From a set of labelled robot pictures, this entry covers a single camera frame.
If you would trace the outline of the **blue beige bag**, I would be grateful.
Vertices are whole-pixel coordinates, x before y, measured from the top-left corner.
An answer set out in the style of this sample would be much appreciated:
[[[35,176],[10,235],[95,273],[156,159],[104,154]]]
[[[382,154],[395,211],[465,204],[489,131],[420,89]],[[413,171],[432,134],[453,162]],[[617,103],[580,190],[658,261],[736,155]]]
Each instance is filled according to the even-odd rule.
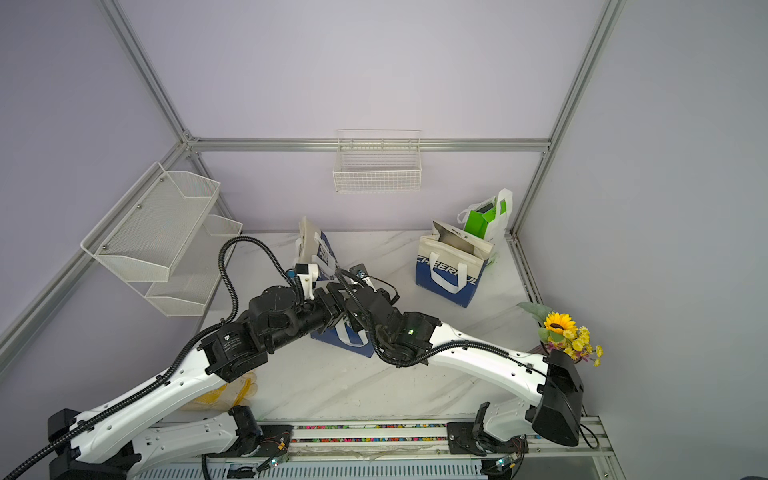
[[[492,243],[434,220],[431,233],[419,239],[415,283],[467,308],[493,251]]]
[[[307,217],[299,222],[299,238],[295,242],[294,263],[316,264],[319,281],[333,281],[338,267],[337,257],[327,235]]]
[[[333,328],[322,333],[313,332],[310,337],[313,340],[366,358],[371,358],[374,355],[374,349],[367,332],[364,329],[355,331],[347,321],[340,320]]]

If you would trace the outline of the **green white takeout bag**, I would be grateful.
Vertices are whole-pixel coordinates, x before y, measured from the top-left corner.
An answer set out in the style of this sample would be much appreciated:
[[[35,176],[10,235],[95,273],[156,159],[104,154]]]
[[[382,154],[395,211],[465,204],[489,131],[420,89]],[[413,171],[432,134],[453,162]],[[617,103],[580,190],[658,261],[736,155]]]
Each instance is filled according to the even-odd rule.
[[[513,192],[509,189],[502,189],[494,197],[471,204],[457,215],[457,221],[465,232],[493,245],[489,257],[490,265],[498,258],[500,245],[509,227],[513,208]]]

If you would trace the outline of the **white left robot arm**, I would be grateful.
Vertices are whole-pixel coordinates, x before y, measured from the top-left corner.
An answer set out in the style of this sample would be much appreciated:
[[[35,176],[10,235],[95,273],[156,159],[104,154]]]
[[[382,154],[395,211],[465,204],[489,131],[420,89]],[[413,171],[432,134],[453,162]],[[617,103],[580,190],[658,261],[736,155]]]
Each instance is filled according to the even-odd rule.
[[[48,445],[15,467],[9,478],[21,477],[53,455],[53,479],[124,479],[144,458],[133,444],[142,431],[190,400],[265,364],[276,350],[343,317],[343,295],[355,275],[337,269],[335,281],[307,293],[314,284],[309,266],[286,270],[272,251],[266,255],[283,284],[266,289],[241,311],[226,267],[230,248],[241,242],[266,246],[254,237],[238,236],[221,247],[217,266],[231,298],[230,314],[193,336],[166,370],[101,409],[62,410],[50,417]]]

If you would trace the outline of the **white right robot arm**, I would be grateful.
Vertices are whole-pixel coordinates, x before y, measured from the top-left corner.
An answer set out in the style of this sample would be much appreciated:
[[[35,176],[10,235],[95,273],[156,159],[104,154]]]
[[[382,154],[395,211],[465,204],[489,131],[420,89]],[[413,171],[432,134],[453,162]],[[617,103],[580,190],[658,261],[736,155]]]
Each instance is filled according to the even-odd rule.
[[[366,331],[376,355],[397,368],[456,369],[511,393],[510,400],[478,408],[472,436],[490,444],[536,434],[575,447],[581,436],[583,383],[562,353],[547,356],[485,343],[421,312],[400,312],[382,290],[349,293],[350,319]]]

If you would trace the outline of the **yellow dotted work gloves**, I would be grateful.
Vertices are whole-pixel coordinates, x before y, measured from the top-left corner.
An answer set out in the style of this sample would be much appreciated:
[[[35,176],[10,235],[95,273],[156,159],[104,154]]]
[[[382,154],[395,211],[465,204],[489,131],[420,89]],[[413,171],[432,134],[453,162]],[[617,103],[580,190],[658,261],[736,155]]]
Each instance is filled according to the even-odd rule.
[[[196,397],[180,410],[225,412],[235,406],[250,406],[257,390],[257,376],[254,372],[248,372],[232,383]]]

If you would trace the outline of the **white mesh two-tier shelf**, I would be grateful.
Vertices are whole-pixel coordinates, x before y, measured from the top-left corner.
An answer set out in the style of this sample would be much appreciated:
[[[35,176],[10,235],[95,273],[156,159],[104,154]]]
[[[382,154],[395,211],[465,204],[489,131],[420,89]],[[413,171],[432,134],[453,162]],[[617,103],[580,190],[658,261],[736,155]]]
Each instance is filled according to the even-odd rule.
[[[81,241],[81,249],[166,317],[202,317],[223,244],[242,224],[218,215],[220,183],[153,164]]]

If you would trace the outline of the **sunflower bouquet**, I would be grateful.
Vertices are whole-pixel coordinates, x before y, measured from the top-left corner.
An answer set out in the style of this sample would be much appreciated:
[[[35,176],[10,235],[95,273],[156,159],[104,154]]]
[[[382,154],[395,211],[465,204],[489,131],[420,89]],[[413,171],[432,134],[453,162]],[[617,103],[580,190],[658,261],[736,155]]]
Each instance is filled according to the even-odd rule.
[[[559,351],[574,363],[601,365],[605,355],[603,347],[594,345],[590,330],[578,326],[569,314],[556,312],[540,303],[520,302],[517,306],[537,322],[539,342],[547,353]]]

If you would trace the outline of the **aluminium frame profiles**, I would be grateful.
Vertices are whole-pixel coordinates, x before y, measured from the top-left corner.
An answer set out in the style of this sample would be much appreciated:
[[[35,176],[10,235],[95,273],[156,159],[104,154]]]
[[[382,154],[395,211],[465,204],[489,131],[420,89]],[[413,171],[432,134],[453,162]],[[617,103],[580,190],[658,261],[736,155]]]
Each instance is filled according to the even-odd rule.
[[[509,247],[515,264],[521,274],[525,292],[529,299],[541,297],[519,234],[546,175],[556,158],[557,151],[569,124],[577,111],[578,104],[589,84],[600,55],[608,42],[614,27],[625,7],[622,1],[604,3],[587,49],[569,87],[564,103],[558,114],[552,133],[547,139],[498,138],[498,139],[431,139],[412,140],[405,138],[194,138],[184,130],[177,110],[171,105],[167,91],[150,65],[138,36],[130,26],[123,8],[116,1],[97,1],[95,7],[104,17],[114,33],[118,45],[125,52],[129,63],[140,76],[142,85],[150,98],[169,123],[174,133],[174,144],[162,158],[161,164],[170,168],[179,160],[189,158],[203,175],[209,172],[200,159],[202,152],[341,152],[358,151],[373,154],[387,151],[395,146],[416,147],[422,153],[430,152],[538,152],[541,155],[531,183],[524,195],[508,237]],[[20,313],[11,326],[1,335],[1,374],[7,376],[20,356],[34,342],[36,337],[50,323],[63,303],[71,296],[78,283],[93,263],[84,251],[78,251],[51,281],[39,292]]]

